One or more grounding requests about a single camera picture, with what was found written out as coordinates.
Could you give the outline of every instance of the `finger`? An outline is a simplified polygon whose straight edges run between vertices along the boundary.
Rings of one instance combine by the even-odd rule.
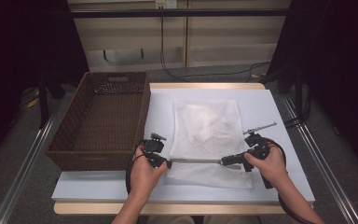
[[[277,147],[271,147],[269,149],[269,154],[274,154],[274,153],[277,153],[278,151],[281,152]]]
[[[166,172],[168,170],[168,165],[167,165],[167,162],[165,161],[165,162],[163,162],[160,166],[159,166],[159,168],[157,168],[156,170],[155,170],[155,172],[158,174],[158,175],[162,175],[162,174],[164,174],[164,172]]]
[[[250,153],[245,153],[244,157],[249,163],[251,163],[253,166],[255,166],[257,168],[263,163],[263,161],[261,161],[258,158],[254,157]]]
[[[135,155],[134,157],[138,157],[140,155],[144,154],[144,147],[143,146],[138,146],[135,150]]]

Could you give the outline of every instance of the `metal rod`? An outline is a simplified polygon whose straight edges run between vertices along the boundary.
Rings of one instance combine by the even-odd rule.
[[[137,17],[255,17],[306,15],[310,10],[289,8],[228,8],[228,9],[131,9],[72,10],[71,12],[36,12],[38,16],[71,18],[137,18]]]
[[[247,134],[247,133],[254,133],[254,132],[257,132],[257,131],[260,131],[260,130],[263,130],[263,129],[266,129],[266,128],[269,128],[269,127],[272,127],[274,125],[277,125],[277,122],[273,122],[269,125],[266,125],[266,126],[262,126],[262,127],[257,127],[257,128],[253,128],[253,129],[249,129],[248,131],[246,132],[243,132],[243,134]]]
[[[178,163],[215,163],[221,164],[220,160],[211,160],[211,159],[170,159],[170,161]]]

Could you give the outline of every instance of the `wire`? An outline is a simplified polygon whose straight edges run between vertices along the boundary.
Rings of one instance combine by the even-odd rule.
[[[307,101],[305,103],[305,107],[304,107],[304,113],[299,117],[295,117],[293,119],[289,119],[287,121],[284,121],[283,123],[285,124],[285,128],[292,128],[295,127],[297,125],[300,125],[302,123],[304,123],[309,117],[310,117],[310,100],[311,100],[311,93],[310,90],[308,90],[308,96],[307,96]]]
[[[161,17],[160,19],[161,19],[161,49],[160,49],[160,52],[159,52],[159,60],[161,62],[162,69],[170,77],[182,80],[184,82],[190,82],[190,81],[188,81],[186,79],[183,79],[181,77],[177,77],[177,76],[174,76],[173,74],[171,74],[171,72],[168,70],[167,66],[165,65],[165,56],[164,56],[164,18]]]
[[[267,141],[269,144],[272,144],[274,145],[275,147],[277,147],[281,153],[282,153],[282,156],[283,156],[283,161],[284,161],[284,165],[286,165],[286,155],[284,153],[284,150],[283,148],[276,142],[274,142],[273,140],[271,139],[268,139],[268,138],[265,138],[265,137],[261,137],[261,139],[264,139],[265,141]],[[294,212],[292,212],[292,210],[290,210],[289,207],[287,207],[286,203],[284,203],[283,199],[281,198],[281,195],[279,195],[278,193],[278,201],[283,209],[283,211],[289,216],[291,217],[292,219],[294,219],[295,221],[301,223],[301,224],[313,224],[313,222],[309,222],[307,221],[306,219],[302,218],[302,217],[299,217],[298,215],[296,215]]]
[[[129,165],[127,166],[127,171],[126,171],[126,189],[127,189],[127,193],[130,194],[131,192],[131,171],[132,171],[132,166],[133,163],[138,160],[138,158],[140,158],[142,155],[136,157],[135,159],[133,158],[135,156],[135,152],[136,149],[138,148],[139,145],[141,145],[141,143],[143,142],[143,140],[139,140],[137,144],[135,144],[132,148],[132,153],[131,153],[131,160],[129,162]]]
[[[256,218],[257,218],[257,221],[258,221],[259,224],[263,224],[263,222],[261,221],[260,216],[256,216]]]
[[[249,76],[247,77],[245,82],[248,82],[252,76],[252,69],[255,69],[257,67],[260,67],[266,63],[269,62],[263,62],[263,63],[254,63],[251,65],[251,67],[249,69],[245,69],[245,70],[241,70],[238,72],[233,72],[233,73],[213,73],[213,74],[194,74],[194,75],[185,75],[185,76],[175,76],[173,75],[170,70],[168,70],[167,65],[165,64],[165,56],[164,56],[164,17],[160,18],[161,20],[161,48],[160,48],[160,54],[159,54],[159,59],[160,59],[160,63],[161,63],[161,67],[164,70],[164,72],[173,78],[182,80],[184,82],[190,82],[187,79],[184,79],[184,77],[205,77],[205,76],[231,76],[231,75],[238,75],[241,73],[246,73],[249,72]]]
[[[21,96],[28,95],[29,93],[34,91],[34,89],[36,89],[36,87],[33,87],[33,88],[29,89],[28,91],[24,92]]]

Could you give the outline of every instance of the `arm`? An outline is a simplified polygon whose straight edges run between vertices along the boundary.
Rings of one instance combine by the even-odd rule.
[[[143,155],[143,147],[138,147],[135,158]],[[131,171],[131,193],[118,212],[112,224],[136,223],[139,214],[144,208],[153,188],[157,185],[161,175],[168,169],[164,162],[159,168],[153,168],[145,156],[141,156],[132,166]]]
[[[260,173],[271,183],[281,195],[287,207],[299,217],[313,223],[324,223],[312,209],[287,174],[281,151],[271,147],[269,155],[261,161],[249,153],[245,159],[260,170]]]

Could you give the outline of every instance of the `wrist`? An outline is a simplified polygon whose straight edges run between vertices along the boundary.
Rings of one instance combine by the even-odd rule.
[[[281,175],[279,178],[270,181],[271,185],[279,191],[280,189],[288,189],[293,185],[292,179],[288,174]]]
[[[144,191],[132,190],[127,198],[128,200],[134,200],[139,204],[145,205],[149,200],[150,193]]]

